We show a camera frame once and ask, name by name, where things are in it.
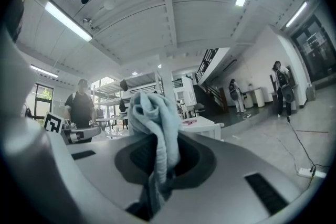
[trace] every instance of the ceiling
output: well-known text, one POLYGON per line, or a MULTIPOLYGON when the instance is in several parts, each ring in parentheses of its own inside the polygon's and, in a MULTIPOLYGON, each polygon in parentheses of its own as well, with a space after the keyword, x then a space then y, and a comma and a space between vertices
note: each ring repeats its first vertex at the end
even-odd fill
POLYGON ((235 0, 53 0, 93 35, 86 42, 44 10, 47 1, 25 0, 18 48, 74 85, 81 77, 120 80, 151 72, 162 53, 172 71, 199 65, 208 48, 253 44, 266 24, 283 25, 301 2, 247 0, 238 7, 235 0))

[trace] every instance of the black bag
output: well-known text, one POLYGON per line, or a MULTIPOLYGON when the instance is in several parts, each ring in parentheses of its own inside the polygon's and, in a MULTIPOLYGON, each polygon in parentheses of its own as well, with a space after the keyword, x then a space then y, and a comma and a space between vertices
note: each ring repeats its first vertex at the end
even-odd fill
POLYGON ((120 87, 122 88, 124 92, 128 90, 128 86, 125 80, 120 81, 120 87))
POLYGON ((278 81, 279 81, 279 84, 280 84, 281 88, 284 85, 288 84, 286 75, 284 73, 282 73, 280 70, 277 71, 277 77, 278 77, 278 81))
POLYGON ((126 111, 125 102, 122 99, 120 100, 120 103, 119 103, 119 110, 120 110, 120 112, 125 112, 126 111))
POLYGON ((237 101, 238 100, 238 93, 235 89, 235 85, 233 83, 230 83, 229 85, 229 92, 232 100, 237 101))

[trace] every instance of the black slot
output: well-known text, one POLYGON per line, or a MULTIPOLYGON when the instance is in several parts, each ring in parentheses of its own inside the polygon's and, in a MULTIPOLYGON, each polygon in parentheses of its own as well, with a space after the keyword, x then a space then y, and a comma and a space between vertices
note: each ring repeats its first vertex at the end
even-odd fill
POLYGON ((271 215, 276 214, 288 205, 260 174, 246 176, 245 179, 271 215))
POLYGON ((73 157, 74 160, 77 160, 92 156, 94 154, 96 154, 94 151, 83 151, 79 153, 74 153, 71 156, 73 157))

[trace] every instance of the gray floor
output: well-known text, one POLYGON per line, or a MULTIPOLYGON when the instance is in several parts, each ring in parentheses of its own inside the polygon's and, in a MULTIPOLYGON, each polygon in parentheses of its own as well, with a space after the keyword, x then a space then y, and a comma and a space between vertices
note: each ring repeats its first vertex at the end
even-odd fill
POLYGON ((222 114, 222 115, 217 115, 217 116, 212 116, 209 117, 208 119, 211 121, 214 121, 215 123, 224 123, 225 126, 231 126, 236 123, 239 123, 241 121, 244 121, 244 116, 251 114, 251 116, 255 116, 257 114, 260 114, 264 112, 266 109, 269 108, 271 104, 268 104, 262 108, 259 108, 257 106, 254 106, 250 109, 247 109, 246 112, 244 113, 237 113, 237 109, 234 107, 229 107, 229 113, 222 114))
MULTIPOLYGON (((321 165, 330 165, 335 153, 336 143, 336 84, 317 91, 315 101, 308 102, 305 108, 291 117, 295 130, 315 131, 297 132, 310 158, 321 165)), ((229 143, 243 146, 278 169, 286 173, 302 190, 308 186, 309 180, 297 176, 297 169, 310 168, 306 154, 287 122, 286 117, 268 117, 250 129, 235 135, 226 135, 222 129, 222 138, 229 143)))

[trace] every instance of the glass door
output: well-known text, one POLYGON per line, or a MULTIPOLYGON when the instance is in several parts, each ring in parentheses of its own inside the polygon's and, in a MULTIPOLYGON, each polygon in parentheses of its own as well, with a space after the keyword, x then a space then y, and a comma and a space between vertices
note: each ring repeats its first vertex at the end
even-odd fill
POLYGON ((53 89, 40 84, 35 84, 26 98, 26 105, 30 108, 33 118, 40 124, 47 112, 51 112, 53 102, 53 89))
POLYGON ((335 49, 315 15, 291 38, 302 55, 312 82, 336 72, 335 49))

